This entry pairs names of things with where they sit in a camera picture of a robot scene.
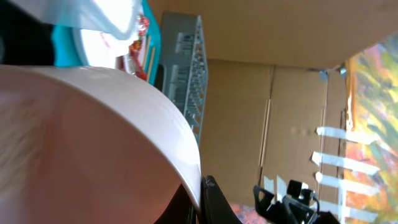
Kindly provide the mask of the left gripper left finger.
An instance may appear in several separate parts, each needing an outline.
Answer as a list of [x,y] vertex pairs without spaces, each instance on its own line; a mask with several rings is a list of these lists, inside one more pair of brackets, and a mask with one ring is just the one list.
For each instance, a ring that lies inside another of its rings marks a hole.
[[154,224],[196,224],[196,213],[183,185]]

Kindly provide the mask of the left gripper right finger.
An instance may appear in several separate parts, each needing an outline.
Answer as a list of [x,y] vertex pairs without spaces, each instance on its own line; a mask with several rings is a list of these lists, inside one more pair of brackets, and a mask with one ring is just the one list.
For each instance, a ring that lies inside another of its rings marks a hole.
[[201,222],[205,224],[241,224],[212,175],[201,181]]

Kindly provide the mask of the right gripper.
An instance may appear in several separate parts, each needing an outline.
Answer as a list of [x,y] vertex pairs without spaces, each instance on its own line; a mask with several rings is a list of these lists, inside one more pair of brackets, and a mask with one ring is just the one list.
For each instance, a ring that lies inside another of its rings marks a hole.
[[253,194],[256,212],[265,215],[270,207],[272,223],[311,224],[319,217],[317,194],[304,182],[290,180],[286,184],[282,179],[277,179],[277,201],[274,204],[272,200],[275,195],[258,185],[254,186]]

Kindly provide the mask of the pink bowl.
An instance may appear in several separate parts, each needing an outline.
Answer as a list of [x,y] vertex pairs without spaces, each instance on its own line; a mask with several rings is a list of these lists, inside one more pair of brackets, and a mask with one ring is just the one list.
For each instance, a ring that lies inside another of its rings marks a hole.
[[201,208],[198,144],[158,89],[120,70],[1,66],[1,222],[154,223]]

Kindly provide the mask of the red snack wrapper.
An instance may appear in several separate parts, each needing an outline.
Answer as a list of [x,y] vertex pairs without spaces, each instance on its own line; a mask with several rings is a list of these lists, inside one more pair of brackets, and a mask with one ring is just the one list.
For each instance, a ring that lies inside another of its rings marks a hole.
[[143,46],[143,39],[147,35],[149,26],[150,26],[150,20],[144,16],[143,14],[140,14],[138,17],[138,35],[137,35],[137,40],[135,40],[130,46],[130,56],[132,60],[132,65],[134,67],[134,74],[138,78],[142,80],[147,79],[147,74],[145,71],[143,71],[142,68],[142,46]]

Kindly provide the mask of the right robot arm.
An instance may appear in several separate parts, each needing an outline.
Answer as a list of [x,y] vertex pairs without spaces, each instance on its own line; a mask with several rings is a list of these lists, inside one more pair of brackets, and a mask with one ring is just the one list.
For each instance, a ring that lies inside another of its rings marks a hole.
[[256,212],[275,224],[339,224],[331,212],[321,212],[320,202],[303,182],[290,180],[287,195],[272,202],[274,194],[256,185],[253,188]]

